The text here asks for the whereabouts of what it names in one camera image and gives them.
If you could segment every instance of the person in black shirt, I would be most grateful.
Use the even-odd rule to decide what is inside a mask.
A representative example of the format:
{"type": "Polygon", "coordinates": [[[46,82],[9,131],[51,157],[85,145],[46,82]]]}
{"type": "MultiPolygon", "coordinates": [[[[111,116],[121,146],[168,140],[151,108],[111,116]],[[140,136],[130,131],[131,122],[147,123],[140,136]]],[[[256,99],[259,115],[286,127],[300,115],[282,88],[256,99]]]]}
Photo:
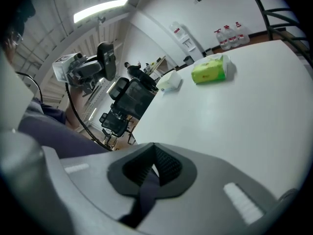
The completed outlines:
{"type": "Polygon", "coordinates": [[[140,69],[140,63],[138,63],[138,66],[135,66],[126,62],[124,66],[127,68],[127,73],[131,78],[138,78],[143,86],[145,86],[148,90],[157,91],[156,82],[140,69]]]}

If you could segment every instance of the white table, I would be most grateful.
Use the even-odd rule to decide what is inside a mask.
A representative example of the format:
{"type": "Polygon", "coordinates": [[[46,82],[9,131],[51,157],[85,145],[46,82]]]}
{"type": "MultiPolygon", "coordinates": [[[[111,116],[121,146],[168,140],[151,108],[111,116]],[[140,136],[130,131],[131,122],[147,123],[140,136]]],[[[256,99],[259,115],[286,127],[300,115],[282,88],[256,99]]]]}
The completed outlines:
{"type": "Polygon", "coordinates": [[[224,159],[278,198],[312,163],[312,79],[281,41],[225,54],[236,66],[227,81],[196,85],[192,65],[180,70],[180,89],[158,92],[133,135],[224,159]]]}

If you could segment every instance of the ceiling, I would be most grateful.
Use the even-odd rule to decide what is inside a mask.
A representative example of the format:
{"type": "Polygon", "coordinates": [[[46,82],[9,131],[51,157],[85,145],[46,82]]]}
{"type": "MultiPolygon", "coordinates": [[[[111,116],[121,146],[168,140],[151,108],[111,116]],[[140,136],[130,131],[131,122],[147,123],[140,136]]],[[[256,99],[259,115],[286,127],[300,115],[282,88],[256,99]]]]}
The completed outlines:
{"type": "MultiPolygon", "coordinates": [[[[68,38],[79,33],[91,20],[97,21],[94,30],[90,34],[85,34],[84,37],[79,35],[78,38],[77,36],[78,41],[66,46],[67,48],[62,54],[81,52],[84,55],[92,56],[96,54],[99,43],[103,41],[112,42],[114,43],[114,53],[118,65],[129,23],[127,20],[118,20],[102,26],[97,18],[107,17],[112,11],[118,13],[121,8],[89,17],[77,24],[73,22],[73,15],[76,12],[106,1],[110,0],[32,0],[36,14],[25,23],[23,42],[17,48],[13,67],[16,71],[31,75],[35,80],[36,76],[37,78],[40,77],[40,73],[49,74],[47,82],[41,83],[39,81],[44,103],[62,110],[65,109],[67,104],[65,84],[58,82],[54,74],[48,73],[44,67],[48,65],[48,69],[51,70],[52,62],[47,64],[49,56],[56,48],[64,45],[68,38]]],[[[128,1],[133,6],[137,6],[138,2],[139,0],[128,1]]],[[[33,86],[28,78],[21,78],[28,87],[33,86]]],[[[106,88],[110,85],[108,81],[102,81],[100,84],[103,87],[92,96],[94,102],[86,97],[84,120],[89,118],[94,105],[106,94],[106,88]]]]}

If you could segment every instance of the black chair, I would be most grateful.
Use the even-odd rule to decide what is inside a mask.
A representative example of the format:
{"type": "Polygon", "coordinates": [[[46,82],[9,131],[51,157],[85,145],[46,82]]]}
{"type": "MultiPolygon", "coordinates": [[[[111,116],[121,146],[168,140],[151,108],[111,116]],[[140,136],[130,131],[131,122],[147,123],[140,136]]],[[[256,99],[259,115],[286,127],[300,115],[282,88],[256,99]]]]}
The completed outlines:
{"type": "Polygon", "coordinates": [[[111,92],[114,97],[109,95],[115,100],[113,108],[136,119],[141,119],[154,98],[154,95],[135,78],[126,85],[126,88],[121,89],[120,86],[117,86],[117,90],[115,90],[114,86],[111,92]]]}
{"type": "Polygon", "coordinates": [[[117,138],[121,137],[125,132],[129,133],[129,138],[127,143],[129,143],[131,137],[132,137],[132,132],[135,128],[135,126],[132,128],[131,131],[128,130],[128,120],[123,120],[123,119],[119,119],[117,116],[115,116],[113,113],[109,112],[109,113],[104,113],[102,114],[100,120],[101,122],[101,126],[103,128],[109,129],[112,131],[112,134],[109,134],[105,131],[105,129],[102,129],[102,132],[104,133],[104,135],[106,137],[111,137],[115,136],[117,138]]]}
{"type": "Polygon", "coordinates": [[[297,21],[280,15],[278,13],[278,11],[291,11],[290,8],[276,8],[276,9],[269,9],[269,10],[265,10],[261,0],[255,0],[263,17],[266,29],[268,31],[268,39],[271,41],[273,40],[273,33],[276,33],[277,35],[279,35],[282,38],[282,41],[287,41],[289,44],[291,44],[296,50],[297,53],[300,53],[310,64],[310,66],[313,68],[313,51],[311,49],[303,49],[299,46],[299,41],[308,41],[308,38],[306,37],[288,37],[286,35],[284,35],[283,33],[281,33],[280,31],[277,30],[277,28],[281,28],[281,27],[289,27],[289,26],[296,26],[298,27],[300,30],[303,31],[302,26],[300,23],[298,23],[297,21]],[[281,20],[286,21],[286,23],[278,23],[278,24],[269,24],[269,20],[268,20],[268,16],[271,17],[275,17],[275,18],[279,18],[281,20]]]}

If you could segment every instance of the bottle label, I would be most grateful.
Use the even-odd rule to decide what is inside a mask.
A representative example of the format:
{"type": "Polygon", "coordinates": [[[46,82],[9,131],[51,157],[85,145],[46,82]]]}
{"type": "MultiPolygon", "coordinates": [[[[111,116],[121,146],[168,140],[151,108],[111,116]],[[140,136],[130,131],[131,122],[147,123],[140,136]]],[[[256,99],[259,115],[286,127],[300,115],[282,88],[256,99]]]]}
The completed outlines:
{"type": "Polygon", "coordinates": [[[220,42],[220,45],[225,45],[227,43],[227,39],[225,39],[224,41],[220,42]]]}
{"type": "Polygon", "coordinates": [[[237,39],[237,37],[231,37],[231,38],[229,38],[228,40],[229,40],[230,42],[234,42],[234,41],[236,41],[236,39],[237,39]]]}

